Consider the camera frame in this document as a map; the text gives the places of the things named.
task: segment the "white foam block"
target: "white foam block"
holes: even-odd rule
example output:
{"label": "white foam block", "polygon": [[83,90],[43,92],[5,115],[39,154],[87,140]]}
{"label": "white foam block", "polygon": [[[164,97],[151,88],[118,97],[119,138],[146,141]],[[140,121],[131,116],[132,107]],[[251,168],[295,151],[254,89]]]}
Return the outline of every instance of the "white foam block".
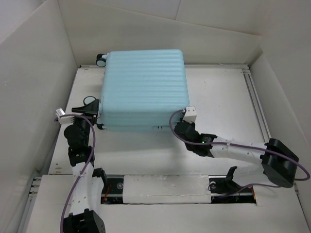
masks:
{"label": "white foam block", "polygon": [[208,175],[124,176],[123,203],[210,203]]}

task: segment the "ribbed suitcase shell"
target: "ribbed suitcase shell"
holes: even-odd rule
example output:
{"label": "ribbed suitcase shell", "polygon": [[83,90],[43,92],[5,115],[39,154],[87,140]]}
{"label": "ribbed suitcase shell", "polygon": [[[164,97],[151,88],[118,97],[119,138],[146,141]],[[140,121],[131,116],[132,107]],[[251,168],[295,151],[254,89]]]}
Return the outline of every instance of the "ribbed suitcase shell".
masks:
{"label": "ribbed suitcase shell", "polygon": [[187,106],[180,50],[114,51],[107,55],[99,120],[104,128],[167,130],[172,113]]}

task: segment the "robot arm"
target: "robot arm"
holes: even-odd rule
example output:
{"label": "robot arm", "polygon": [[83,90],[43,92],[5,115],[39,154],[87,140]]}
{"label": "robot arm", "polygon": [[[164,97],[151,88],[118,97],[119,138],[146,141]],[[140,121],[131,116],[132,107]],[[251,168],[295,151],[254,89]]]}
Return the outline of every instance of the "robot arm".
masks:
{"label": "robot arm", "polygon": [[[272,182],[285,188],[293,186],[297,165],[290,162],[289,159],[296,162],[299,159],[282,142],[271,138],[268,143],[246,144],[227,140],[214,134],[200,134],[195,130],[195,117],[195,108],[186,108],[183,118],[173,129],[173,133],[185,142],[187,150],[199,156],[230,158],[249,162],[250,164],[247,167],[232,167],[229,170],[227,182],[236,187],[236,190],[231,189],[231,191],[237,191],[241,186],[250,183]],[[254,148],[281,153],[289,159]]]}
{"label": "robot arm", "polygon": [[[108,188],[108,180],[102,168],[94,169],[95,156],[93,148],[88,145],[90,123],[96,124],[98,105],[99,100],[94,100],[83,107],[72,108],[73,113],[81,115],[74,116],[73,124],[67,126],[64,131],[69,144],[68,156],[75,180],[69,216],[64,218],[61,230],[64,233],[105,232],[104,222],[97,213],[102,191]],[[66,120],[61,118],[65,115],[63,110],[58,109],[56,112],[59,122],[65,123]]]}

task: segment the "white enclosure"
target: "white enclosure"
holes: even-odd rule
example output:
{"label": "white enclosure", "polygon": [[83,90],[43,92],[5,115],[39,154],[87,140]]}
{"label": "white enclosure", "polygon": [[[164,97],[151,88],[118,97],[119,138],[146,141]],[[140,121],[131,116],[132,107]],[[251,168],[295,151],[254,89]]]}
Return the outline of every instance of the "white enclosure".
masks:
{"label": "white enclosure", "polygon": [[[3,0],[0,19],[0,232],[16,232],[27,182],[46,172],[54,111],[98,53],[180,49],[186,64],[248,64],[271,136],[311,170],[310,0]],[[297,187],[310,224],[311,182]]]}

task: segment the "white platform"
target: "white platform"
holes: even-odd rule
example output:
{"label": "white platform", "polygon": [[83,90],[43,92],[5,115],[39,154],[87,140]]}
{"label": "white platform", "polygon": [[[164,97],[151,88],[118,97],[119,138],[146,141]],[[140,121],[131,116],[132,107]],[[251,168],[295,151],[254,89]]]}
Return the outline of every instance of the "white platform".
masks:
{"label": "white platform", "polygon": [[[67,113],[85,96],[99,97],[104,70],[80,68]],[[197,130],[244,142],[263,142],[241,69],[187,67],[190,103]],[[49,173],[39,188],[27,233],[59,232],[60,216],[72,185],[68,145],[61,128]],[[113,133],[96,130],[95,167],[107,174],[226,174],[245,163],[202,158],[188,152],[171,133]],[[255,187],[254,204],[100,205],[107,233],[309,232],[293,189]]]}
{"label": "white platform", "polygon": [[[26,233],[59,233],[70,175],[44,176]],[[255,188],[254,204],[100,205],[107,233],[308,233],[292,189]]]}
{"label": "white platform", "polygon": [[[99,98],[104,69],[78,69],[66,113],[82,106],[86,96]],[[190,104],[196,106],[196,129],[223,138],[263,142],[258,120],[241,69],[186,68]],[[49,174],[71,174],[68,144],[61,127]],[[199,157],[172,133],[117,133],[96,129],[95,167],[107,174],[179,175],[226,174],[245,163]]]}

